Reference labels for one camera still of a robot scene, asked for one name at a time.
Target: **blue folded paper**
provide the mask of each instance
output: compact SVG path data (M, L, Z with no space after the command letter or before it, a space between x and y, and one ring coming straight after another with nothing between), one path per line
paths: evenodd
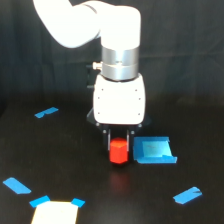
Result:
M192 187L189 190L184 191L183 193L178 194L173 198L177 203L185 204L188 201L191 201L201 195L202 195L202 193L197 187Z
M135 137L134 159L142 164L176 163L168 137Z
M55 108L55 107L52 107L52 108L49 108L49 109L47 109L45 111L42 111L40 113L35 114L35 117L42 118L45 114L52 114L52 113L54 113L56 111L58 111L58 109Z
M29 194L31 190L20 183L13 177L8 178L7 180L3 181L8 188L14 191L16 194Z

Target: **red cube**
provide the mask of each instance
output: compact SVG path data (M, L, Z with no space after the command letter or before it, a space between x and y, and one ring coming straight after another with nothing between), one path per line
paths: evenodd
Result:
M128 161L128 143L126 139L115 138L110 142L110 161L122 164Z

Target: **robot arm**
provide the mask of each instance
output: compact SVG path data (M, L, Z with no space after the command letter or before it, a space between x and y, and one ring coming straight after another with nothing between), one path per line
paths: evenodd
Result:
M77 48L101 37L103 62L95 67L115 81L137 77L141 25L137 9L101 1L75 6L68 0L33 1L42 22L59 44Z
M33 0L42 22L64 47L76 48L102 37L110 49L132 49L140 42L140 13L128 6L87 1L72 6L68 0Z

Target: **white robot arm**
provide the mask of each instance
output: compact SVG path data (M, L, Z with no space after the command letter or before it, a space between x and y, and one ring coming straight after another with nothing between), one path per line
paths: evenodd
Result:
M94 90L98 123L140 124L145 111L145 89L138 73L141 15L129 6L87 1L72 6L68 0L33 0L42 22L62 46L77 48L101 37L101 70Z

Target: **black background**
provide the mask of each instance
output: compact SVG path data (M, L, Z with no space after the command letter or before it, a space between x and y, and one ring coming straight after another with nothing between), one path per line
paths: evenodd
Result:
M178 162L112 166L86 122L85 65L101 60L100 39L66 49L31 0L0 0L0 181L15 177L32 190L16 195L0 184L0 223L31 223L29 201L46 194L85 200L77 224L224 223L224 2L105 2L142 15L139 70L152 124L139 136L169 136ZM51 106L59 111L34 117ZM174 202L193 186L202 197Z

